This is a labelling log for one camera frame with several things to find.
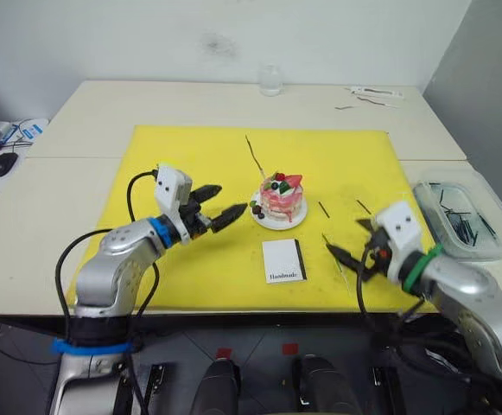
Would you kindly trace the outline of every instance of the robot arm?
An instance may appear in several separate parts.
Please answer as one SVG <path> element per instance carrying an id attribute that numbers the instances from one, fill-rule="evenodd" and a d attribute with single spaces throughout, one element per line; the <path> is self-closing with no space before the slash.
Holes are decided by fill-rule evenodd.
<path id="1" fill-rule="evenodd" d="M 480 370 L 502 380 L 502 290 L 485 270 L 461 264 L 435 248 L 424 254 L 421 228 L 406 202 L 391 205 L 372 223 L 360 220 L 372 237 L 374 266 L 366 276 L 380 271 L 403 291 L 428 299 L 456 324 Z M 358 269 L 349 252 L 328 245 L 343 264 Z"/>
<path id="2" fill-rule="evenodd" d="M 70 335 L 54 345 L 62 358 L 50 414 L 117 414 L 123 413 L 117 403 L 128 401 L 124 409 L 130 413 L 132 394 L 126 385 L 134 380 L 124 354 L 130 352 L 130 316 L 144 272 L 177 242 L 186 245 L 208 229 L 216 233 L 246 208 L 246 203 L 233 205 L 210 219 L 200 204 L 221 187 L 191 191 L 191 186 L 187 175 L 160 165 L 155 198 L 162 215 L 108 232 L 79 271 Z"/>

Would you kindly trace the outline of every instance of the blue tape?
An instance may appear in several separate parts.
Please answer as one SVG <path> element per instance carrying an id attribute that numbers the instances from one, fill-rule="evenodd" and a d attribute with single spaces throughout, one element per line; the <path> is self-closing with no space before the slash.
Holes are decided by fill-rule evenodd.
<path id="1" fill-rule="evenodd" d="M 53 339 L 51 350 L 55 353 L 67 353 L 74 356 L 97 356 L 100 354 L 118 354 L 131 351 L 131 343 L 113 344 L 96 348 L 77 348 L 64 340 Z"/>
<path id="2" fill-rule="evenodd" d="M 167 248 L 172 246 L 172 239 L 170 238 L 170 232 L 168 228 L 165 227 L 157 218 L 149 218 L 151 226 L 156 230 L 158 236 L 161 237 L 162 242 Z"/>

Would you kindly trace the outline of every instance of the pink cake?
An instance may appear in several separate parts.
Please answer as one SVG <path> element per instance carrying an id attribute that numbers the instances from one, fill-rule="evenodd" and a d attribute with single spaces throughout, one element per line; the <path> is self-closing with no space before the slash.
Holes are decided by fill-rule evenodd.
<path id="1" fill-rule="evenodd" d="M 274 220 L 291 222 L 301 209 L 301 179 L 302 175 L 286 176 L 283 173 L 266 178 L 260 185 L 260 206 L 253 207 L 253 213 L 259 219 L 268 215 Z"/>

